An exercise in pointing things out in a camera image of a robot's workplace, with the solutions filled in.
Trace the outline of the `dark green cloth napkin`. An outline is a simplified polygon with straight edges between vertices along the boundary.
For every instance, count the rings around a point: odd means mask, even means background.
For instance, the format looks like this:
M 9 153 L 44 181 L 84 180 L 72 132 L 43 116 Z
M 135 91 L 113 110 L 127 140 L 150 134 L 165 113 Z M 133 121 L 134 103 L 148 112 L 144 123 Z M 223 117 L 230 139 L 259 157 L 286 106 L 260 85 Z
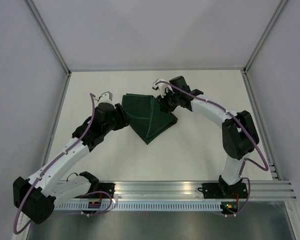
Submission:
M 129 125 L 146 145 L 178 122 L 174 114 L 161 111 L 153 95 L 127 93 L 121 105 L 130 117 Z

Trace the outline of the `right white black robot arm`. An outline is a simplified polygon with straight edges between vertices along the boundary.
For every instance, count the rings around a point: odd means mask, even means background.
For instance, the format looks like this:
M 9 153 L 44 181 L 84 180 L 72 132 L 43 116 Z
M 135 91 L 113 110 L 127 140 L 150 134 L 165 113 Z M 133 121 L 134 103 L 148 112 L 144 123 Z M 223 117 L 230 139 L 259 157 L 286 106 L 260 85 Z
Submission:
M 260 142 L 251 114 L 246 110 L 227 110 L 210 100 L 203 91 L 191 90 L 183 76 L 177 76 L 168 82 L 157 79 L 152 88 L 159 91 L 157 100 L 163 111 L 171 113 L 177 107 L 182 107 L 204 116 L 220 127 L 226 162 L 218 179 L 218 192 L 225 198 L 231 197 L 242 182 L 245 157 Z

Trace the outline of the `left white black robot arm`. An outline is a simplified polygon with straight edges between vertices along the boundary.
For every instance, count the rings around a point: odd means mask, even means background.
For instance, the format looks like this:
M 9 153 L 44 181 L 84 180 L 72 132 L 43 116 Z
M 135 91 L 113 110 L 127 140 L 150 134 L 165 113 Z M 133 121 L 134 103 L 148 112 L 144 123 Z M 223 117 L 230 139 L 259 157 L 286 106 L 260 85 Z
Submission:
M 79 160 L 102 143 L 109 132 L 121 130 L 129 123 L 130 118 L 119 103 L 98 104 L 92 116 L 76 128 L 55 159 L 28 178 L 20 176 L 13 182 L 13 203 L 18 212 L 35 224 L 41 224 L 50 217 L 55 207 L 75 197 L 96 197 L 99 179 L 87 171 L 79 173 L 73 180 L 58 183 Z

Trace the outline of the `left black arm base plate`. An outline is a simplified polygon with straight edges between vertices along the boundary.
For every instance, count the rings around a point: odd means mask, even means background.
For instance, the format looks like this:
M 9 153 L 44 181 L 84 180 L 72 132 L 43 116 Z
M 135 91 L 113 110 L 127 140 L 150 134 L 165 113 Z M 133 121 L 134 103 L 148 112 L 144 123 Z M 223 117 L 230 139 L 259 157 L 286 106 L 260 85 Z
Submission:
M 91 190 L 91 193 L 92 192 L 97 192 L 97 193 L 89 195 L 88 197 L 91 198 L 91 199 L 109 199 L 109 196 L 106 195 L 105 193 L 108 193 L 113 198 L 114 193 L 115 193 L 115 184 L 113 182 L 99 183 L 97 188 L 94 187 Z

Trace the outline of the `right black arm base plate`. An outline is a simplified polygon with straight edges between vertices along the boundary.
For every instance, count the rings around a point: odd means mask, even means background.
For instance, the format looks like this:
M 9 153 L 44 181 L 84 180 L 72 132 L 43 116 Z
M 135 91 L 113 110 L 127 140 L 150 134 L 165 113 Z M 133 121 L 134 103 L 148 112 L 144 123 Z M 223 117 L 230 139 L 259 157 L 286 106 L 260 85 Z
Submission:
M 243 182 L 232 186 L 220 186 L 217 182 L 203 183 L 201 185 L 205 199 L 246 199 L 248 197 L 247 185 Z

